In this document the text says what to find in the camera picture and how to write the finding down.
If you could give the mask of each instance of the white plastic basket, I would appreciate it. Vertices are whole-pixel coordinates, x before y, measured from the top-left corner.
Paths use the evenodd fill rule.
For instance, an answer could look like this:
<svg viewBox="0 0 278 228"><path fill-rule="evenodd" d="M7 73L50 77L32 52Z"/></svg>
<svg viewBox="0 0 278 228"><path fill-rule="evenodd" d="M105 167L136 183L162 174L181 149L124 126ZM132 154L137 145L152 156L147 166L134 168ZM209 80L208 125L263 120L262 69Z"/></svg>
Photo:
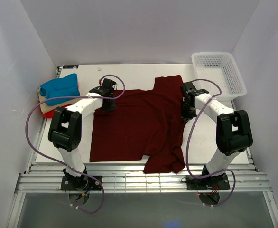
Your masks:
<svg viewBox="0 0 278 228"><path fill-rule="evenodd" d="M219 101L231 101L238 96L246 95L247 89L240 75L239 69L230 53L200 52L192 54L194 72L197 78L209 79L222 90ZM197 82L199 89L209 91L211 95L218 93L218 89L208 82Z"/></svg>

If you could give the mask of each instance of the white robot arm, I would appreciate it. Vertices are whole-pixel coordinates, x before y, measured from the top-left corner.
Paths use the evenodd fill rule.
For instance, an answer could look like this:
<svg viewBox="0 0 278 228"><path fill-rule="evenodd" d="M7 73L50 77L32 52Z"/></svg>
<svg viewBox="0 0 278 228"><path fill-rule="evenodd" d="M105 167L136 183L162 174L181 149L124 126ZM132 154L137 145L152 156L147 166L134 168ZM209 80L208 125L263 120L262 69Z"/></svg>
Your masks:
<svg viewBox="0 0 278 228"><path fill-rule="evenodd" d="M117 108L114 100L105 100L97 97L113 97L116 83L105 78L102 85L89 91L90 99L82 99L67 107L58 107L54 110L54 115L48 132L48 139L59 150L64 163L68 164L63 170L64 181L68 184L61 185L61 190L82 190L89 182L83 175L73 171L74 168L82 173L87 173L82 162L78 145L81 140L82 121L90 113L101 108L104 112L111 112Z"/></svg>
<svg viewBox="0 0 278 228"><path fill-rule="evenodd" d="M185 121L196 117L195 109L202 109L211 99L208 91L197 90L192 82L180 86L184 96L181 116ZM219 189L229 189L228 179L225 174L230 165L240 152L246 150L253 143L248 114L244 110L233 110L212 100L205 107L204 113L216 123L217 149L212 159L204 166L202 176L211 175L205 179L193 179L187 176L187 188L200 190L219 186Z"/></svg>

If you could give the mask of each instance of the folded blue cloth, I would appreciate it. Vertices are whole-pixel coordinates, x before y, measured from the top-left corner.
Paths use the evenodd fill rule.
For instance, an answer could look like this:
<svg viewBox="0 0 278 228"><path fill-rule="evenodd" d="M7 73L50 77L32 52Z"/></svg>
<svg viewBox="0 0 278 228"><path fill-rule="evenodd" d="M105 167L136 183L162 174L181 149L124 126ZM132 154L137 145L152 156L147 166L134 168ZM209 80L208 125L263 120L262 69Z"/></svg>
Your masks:
<svg viewBox="0 0 278 228"><path fill-rule="evenodd" d="M46 99L59 96L80 96L78 90L77 74L70 74L62 78L55 78L45 82L40 86L41 96L46 96ZM71 99L56 99L46 101L48 106L58 105Z"/></svg>

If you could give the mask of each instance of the red folded cloth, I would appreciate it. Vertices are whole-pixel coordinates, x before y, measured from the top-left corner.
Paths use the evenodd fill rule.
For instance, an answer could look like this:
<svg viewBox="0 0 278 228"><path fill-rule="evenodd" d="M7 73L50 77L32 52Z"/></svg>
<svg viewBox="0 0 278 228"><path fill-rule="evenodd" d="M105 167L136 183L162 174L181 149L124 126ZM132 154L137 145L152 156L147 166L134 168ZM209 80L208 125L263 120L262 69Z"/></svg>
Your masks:
<svg viewBox="0 0 278 228"><path fill-rule="evenodd" d="M125 91L115 111L96 110L90 161L135 161L148 155L144 173L181 171L182 83L181 76L155 78L153 90Z"/></svg>
<svg viewBox="0 0 278 228"><path fill-rule="evenodd" d="M43 113L43 112L41 111L41 113L42 113L42 116L43 116L44 118L53 118L54 110L49 111L49 112L47 112L47 113Z"/></svg>

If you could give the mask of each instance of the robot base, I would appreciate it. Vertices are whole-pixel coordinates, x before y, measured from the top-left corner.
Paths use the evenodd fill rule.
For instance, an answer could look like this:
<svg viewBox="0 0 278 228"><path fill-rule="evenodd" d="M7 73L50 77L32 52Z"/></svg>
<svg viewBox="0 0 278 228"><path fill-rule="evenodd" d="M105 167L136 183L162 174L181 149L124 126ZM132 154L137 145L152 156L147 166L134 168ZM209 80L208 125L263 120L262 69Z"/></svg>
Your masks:
<svg viewBox="0 0 278 228"><path fill-rule="evenodd" d="M101 183L102 183L102 176L93 176L95 178L97 178ZM91 178L87 178L87 183L89 185L91 189L91 191L100 191L101 190L101 187L100 187L100 184L91 179ZM62 178L62 182L61 182L61 188L60 188L61 191L85 191L86 189L77 189L75 188L68 180L67 180L67 177L64 176Z"/></svg>
<svg viewBox="0 0 278 228"><path fill-rule="evenodd" d="M208 185L208 181L200 181L203 179L193 179L190 175L186 177L186 189L187 190L212 190L217 185L219 186L218 190L229 190L230 184L227 175L223 175L221 180L218 180L216 184Z"/></svg>

